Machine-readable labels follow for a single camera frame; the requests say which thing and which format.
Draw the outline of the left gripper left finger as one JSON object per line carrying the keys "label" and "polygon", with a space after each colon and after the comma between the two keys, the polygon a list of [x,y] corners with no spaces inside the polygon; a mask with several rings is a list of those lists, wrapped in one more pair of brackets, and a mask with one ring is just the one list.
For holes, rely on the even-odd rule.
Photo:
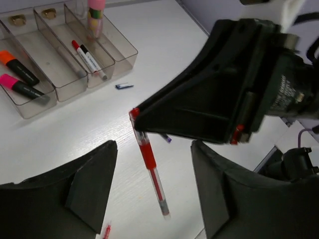
{"label": "left gripper left finger", "polygon": [[1,238],[95,238],[102,232],[117,154],[109,140],[55,169],[2,184]]}

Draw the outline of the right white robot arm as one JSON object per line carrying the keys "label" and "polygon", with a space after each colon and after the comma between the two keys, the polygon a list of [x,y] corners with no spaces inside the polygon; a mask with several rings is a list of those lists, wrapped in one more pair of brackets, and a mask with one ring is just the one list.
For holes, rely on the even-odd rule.
{"label": "right white robot arm", "polygon": [[238,20],[217,20],[202,50],[170,83],[130,112],[137,132],[214,144],[248,142],[265,116],[318,119],[319,43],[298,55],[289,28],[302,0],[243,1]]}

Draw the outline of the blue-capped whiteboard marker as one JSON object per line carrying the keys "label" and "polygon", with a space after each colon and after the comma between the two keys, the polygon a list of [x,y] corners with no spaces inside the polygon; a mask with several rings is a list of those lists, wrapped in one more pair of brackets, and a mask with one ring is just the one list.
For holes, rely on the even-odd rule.
{"label": "blue-capped whiteboard marker", "polygon": [[80,70],[79,67],[73,63],[68,55],[65,53],[65,51],[62,50],[61,47],[57,47],[56,51],[61,56],[61,58],[66,62],[66,64],[72,69],[72,71],[78,76],[78,78],[84,78],[86,76],[86,73],[83,70]]}

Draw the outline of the red-capped whiteboard marker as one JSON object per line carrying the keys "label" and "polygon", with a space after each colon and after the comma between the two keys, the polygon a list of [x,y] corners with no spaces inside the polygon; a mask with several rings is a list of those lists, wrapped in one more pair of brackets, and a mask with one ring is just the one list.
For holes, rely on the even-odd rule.
{"label": "red-capped whiteboard marker", "polygon": [[87,65],[87,67],[89,68],[89,70],[95,74],[95,75],[99,75],[96,70],[95,67],[93,66],[93,64],[89,61],[89,59],[87,58],[87,56],[85,55],[85,53],[83,52],[83,50],[80,48],[80,45],[75,41],[72,40],[72,46],[74,47],[74,49],[77,51],[77,53],[80,55],[80,57],[82,58],[82,60],[84,61],[84,63]]}

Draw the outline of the orange highlighter marker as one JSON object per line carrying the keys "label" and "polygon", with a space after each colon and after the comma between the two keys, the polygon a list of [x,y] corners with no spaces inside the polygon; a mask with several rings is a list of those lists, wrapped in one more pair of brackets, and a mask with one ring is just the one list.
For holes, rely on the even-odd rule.
{"label": "orange highlighter marker", "polygon": [[0,61],[16,75],[22,78],[28,85],[35,86],[40,83],[40,80],[10,52],[6,50],[1,51]]}

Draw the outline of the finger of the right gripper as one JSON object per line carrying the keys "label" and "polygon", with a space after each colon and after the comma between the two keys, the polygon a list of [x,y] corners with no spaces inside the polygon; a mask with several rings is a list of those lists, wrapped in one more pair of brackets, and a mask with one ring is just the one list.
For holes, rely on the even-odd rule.
{"label": "finger of the right gripper", "polygon": [[262,105],[269,40],[279,26],[266,20],[222,19],[193,62],[140,103],[137,131],[214,144],[246,142],[269,109]]}

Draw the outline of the red gel pen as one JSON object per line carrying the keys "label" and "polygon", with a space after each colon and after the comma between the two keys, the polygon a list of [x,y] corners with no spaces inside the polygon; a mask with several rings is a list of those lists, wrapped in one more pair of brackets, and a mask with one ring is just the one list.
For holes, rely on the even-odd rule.
{"label": "red gel pen", "polygon": [[152,184],[158,199],[159,207],[163,217],[170,219],[170,212],[167,205],[166,197],[162,188],[160,177],[157,170],[154,153],[150,144],[148,135],[145,132],[139,132],[134,129],[135,137],[139,145],[145,166],[150,174]]}

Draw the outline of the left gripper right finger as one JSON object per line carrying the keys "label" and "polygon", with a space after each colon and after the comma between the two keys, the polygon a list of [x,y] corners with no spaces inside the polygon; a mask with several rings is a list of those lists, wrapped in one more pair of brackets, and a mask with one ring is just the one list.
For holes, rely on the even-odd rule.
{"label": "left gripper right finger", "polygon": [[203,142],[191,145],[209,239],[316,239],[319,175],[281,181],[250,171]]}

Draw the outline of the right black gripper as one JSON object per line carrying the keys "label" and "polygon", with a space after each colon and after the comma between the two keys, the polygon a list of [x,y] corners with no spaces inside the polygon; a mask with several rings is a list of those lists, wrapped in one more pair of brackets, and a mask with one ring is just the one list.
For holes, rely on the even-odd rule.
{"label": "right black gripper", "polygon": [[319,118],[319,67],[306,64],[296,49],[300,37],[280,32],[277,25],[263,31],[266,78],[261,114],[288,118]]}

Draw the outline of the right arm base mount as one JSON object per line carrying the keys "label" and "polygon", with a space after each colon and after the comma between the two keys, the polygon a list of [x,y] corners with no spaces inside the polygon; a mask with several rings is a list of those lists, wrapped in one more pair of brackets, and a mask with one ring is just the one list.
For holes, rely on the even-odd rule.
{"label": "right arm base mount", "polygon": [[319,173],[319,168],[313,166],[309,154],[310,147],[293,148],[286,153],[275,149],[266,156],[255,169],[255,172],[281,181],[298,181]]}

